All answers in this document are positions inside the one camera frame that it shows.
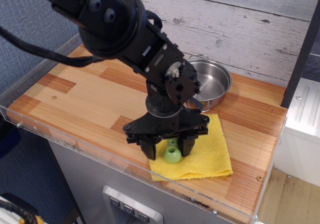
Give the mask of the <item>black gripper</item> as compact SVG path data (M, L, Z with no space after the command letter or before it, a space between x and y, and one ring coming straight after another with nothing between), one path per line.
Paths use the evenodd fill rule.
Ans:
M195 140L209 132L210 118L199 109L189 109L184 105L170 117L157 117L149 112L124 125L127 142L138 143L142 152L150 160L156 159L156 144L164 139L180 139L180 152L187 157L192 152Z

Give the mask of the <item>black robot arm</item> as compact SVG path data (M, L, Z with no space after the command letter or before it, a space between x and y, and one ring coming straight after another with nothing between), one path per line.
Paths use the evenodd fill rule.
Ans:
M118 59L146 79L147 113L126 124L128 143L136 143L148 159L156 145L178 138L188 156L210 119L187 111L184 103L200 92L196 69L161 32L161 24L147 13L141 0L48 0L53 9L78 25L86 49L101 59Z

